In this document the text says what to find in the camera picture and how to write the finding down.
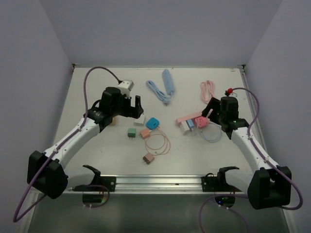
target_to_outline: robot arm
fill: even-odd
[[[269,160],[290,179],[291,171],[286,166],[280,167],[250,131],[250,136],[264,158],[255,150],[247,133],[249,124],[245,119],[239,118],[237,99],[235,97],[222,97],[221,100],[212,98],[203,110],[202,116],[208,116],[212,122],[222,127],[222,131],[238,146],[253,172],[253,175],[250,175],[235,166],[224,167],[217,173],[217,184],[231,185],[246,193],[255,209],[288,205],[291,198],[291,184],[266,161]]]
[[[43,153],[33,152],[29,157],[27,183],[30,183],[48,157],[55,153],[48,165],[35,180],[33,187],[52,199],[59,197],[65,189],[98,182],[100,171],[84,165],[74,172],[65,172],[65,168],[74,155],[93,137],[98,135],[118,115],[139,118],[143,113],[140,96],[135,97],[135,107],[131,106],[130,91],[134,83],[124,80],[117,87],[107,87],[102,98],[88,110],[87,117],[59,142]]]

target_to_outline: pink plug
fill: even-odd
[[[199,129],[204,128],[208,125],[207,118],[203,116],[196,118],[194,121],[195,121],[195,124],[199,126]]]

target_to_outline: light blue cable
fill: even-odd
[[[169,104],[171,102],[170,98],[172,98],[173,95],[167,96],[163,91],[160,91],[156,84],[151,80],[148,80],[146,84],[151,90],[155,92],[159,100],[163,101],[165,104]]]
[[[222,134],[223,134],[222,129],[220,128],[220,126],[218,126],[217,124],[214,124],[212,122],[210,122],[209,124],[216,125],[216,127],[218,127],[218,129],[220,131],[219,135],[215,139],[207,139],[203,133],[203,130],[200,131],[200,135],[204,140],[206,140],[210,143],[218,142],[222,138]]]

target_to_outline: blue charger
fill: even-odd
[[[156,129],[160,124],[160,121],[155,119],[154,117],[150,118],[150,120],[147,121],[146,126],[150,130]]]

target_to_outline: white table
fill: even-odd
[[[64,110],[57,130],[55,142],[65,136],[83,117],[85,106],[83,99],[83,79],[88,68],[76,68],[69,87]],[[226,89],[243,86],[239,69],[229,68],[169,68],[176,92],[170,105],[165,106],[146,86],[146,80],[152,80],[159,89],[165,91],[161,73],[163,68],[112,68],[121,80],[133,80],[135,86],[131,92],[134,105],[135,95],[141,96],[141,104],[146,118],[155,117],[160,128],[171,141],[168,154],[157,156],[150,164],[142,162],[147,153],[144,141],[140,137],[129,139],[128,128],[139,132],[145,127],[134,126],[134,119],[118,116],[117,124],[104,129],[90,140],[70,161],[67,169],[76,169],[84,164],[99,169],[102,174],[114,175],[202,175],[216,173],[225,166],[237,166],[250,173],[250,167],[239,149],[223,134],[217,143],[209,143],[192,134],[182,135],[175,120],[191,113],[202,111],[206,104],[200,99],[200,82],[214,81],[215,96],[221,98]],[[106,71],[98,69],[91,72],[86,83],[89,108],[102,96],[108,86],[116,86],[116,80]],[[240,117],[248,122],[252,120],[250,106],[244,91],[238,91]],[[205,131],[207,136],[218,133],[215,126]],[[151,143],[162,143],[163,138],[154,137]]]

